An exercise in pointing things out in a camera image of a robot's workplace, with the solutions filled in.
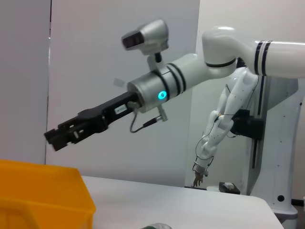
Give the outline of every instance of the blue led light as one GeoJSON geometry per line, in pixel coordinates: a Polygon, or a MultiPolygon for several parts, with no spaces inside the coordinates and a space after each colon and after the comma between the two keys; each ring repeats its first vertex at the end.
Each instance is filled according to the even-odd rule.
{"type": "Polygon", "coordinates": [[[158,94],[158,98],[159,99],[164,99],[166,97],[166,91],[161,91],[159,94],[158,94]]]}

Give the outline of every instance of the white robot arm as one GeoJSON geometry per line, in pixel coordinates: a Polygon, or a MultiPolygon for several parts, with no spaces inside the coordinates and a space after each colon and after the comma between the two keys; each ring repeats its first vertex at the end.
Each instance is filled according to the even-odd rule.
{"type": "Polygon", "coordinates": [[[248,68],[238,68],[229,76],[229,83],[220,96],[217,110],[211,112],[206,130],[195,149],[197,166],[194,186],[200,185],[204,175],[208,176],[207,168],[214,158],[217,145],[231,130],[235,113],[239,109],[247,109],[257,84],[258,76],[248,68]]]}
{"type": "MultiPolygon", "coordinates": [[[[203,56],[187,54],[165,64],[161,52],[168,48],[168,27],[159,19],[145,24],[122,37],[126,50],[139,49],[148,55],[150,72],[129,82],[128,92],[95,108],[84,110],[62,124],[58,129],[45,133],[55,150],[66,147],[69,142],[78,143],[85,138],[101,133],[108,125],[134,112],[145,113],[158,108],[160,116],[149,120],[131,132],[135,133],[167,117],[162,104],[177,97],[206,80],[224,78],[236,70],[236,58],[241,57],[248,70],[238,70],[240,75],[233,88],[224,90],[220,104],[212,112],[203,140],[200,156],[208,158],[216,151],[218,143],[233,125],[232,115],[241,108],[256,84],[256,75],[303,78],[305,72],[305,43],[256,41],[236,32],[230,27],[214,27],[202,36],[203,56]]],[[[202,162],[202,172],[209,162],[202,162]]]]}

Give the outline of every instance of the yellow crate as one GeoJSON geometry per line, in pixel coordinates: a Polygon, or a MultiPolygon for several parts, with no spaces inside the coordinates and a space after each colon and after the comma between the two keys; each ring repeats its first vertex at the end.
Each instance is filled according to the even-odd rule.
{"type": "Polygon", "coordinates": [[[94,213],[77,169],[0,160],[0,229],[92,229],[94,213]]]}

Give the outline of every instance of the white wall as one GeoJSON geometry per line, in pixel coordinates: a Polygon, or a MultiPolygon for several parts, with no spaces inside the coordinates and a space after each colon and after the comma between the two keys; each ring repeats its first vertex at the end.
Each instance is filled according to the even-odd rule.
{"type": "Polygon", "coordinates": [[[0,2],[0,158],[44,163],[50,0],[0,2]]]}
{"type": "MultiPolygon", "coordinates": [[[[113,85],[148,72],[140,51],[126,52],[121,36],[162,17],[170,30],[166,62],[194,52],[199,0],[53,0],[48,129],[126,91],[113,85]]],[[[129,133],[132,114],[104,133],[54,152],[47,164],[84,175],[184,186],[192,91],[164,105],[169,120],[129,133]]],[[[136,125],[157,115],[140,114],[136,125]]]]}
{"type": "MultiPolygon", "coordinates": [[[[226,25],[258,40],[304,42],[305,32],[301,29],[305,19],[304,7],[305,3],[299,0],[201,0],[198,29],[202,32],[215,25],[226,25]]],[[[217,106],[224,85],[225,79],[215,80],[202,83],[193,90],[185,182],[187,186],[193,179],[191,170],[195,145],[206,127],[209,113],[217,106]]],[[[219,145],[217,156],[210,167],[210,177],[205,179],[202,187],[217,185],[220,181],[233,181],[240,185],[244,150],[243,137],[226,138],[219,145]]]]}

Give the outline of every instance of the white table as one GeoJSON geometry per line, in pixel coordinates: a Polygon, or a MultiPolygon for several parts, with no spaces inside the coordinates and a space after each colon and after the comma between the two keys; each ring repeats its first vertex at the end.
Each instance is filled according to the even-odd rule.
{"type": "Polygon", "coordinates": [[[96,206],[94,229],[282,229],[256,197],[130,181],[83,177],[96,206]]]}

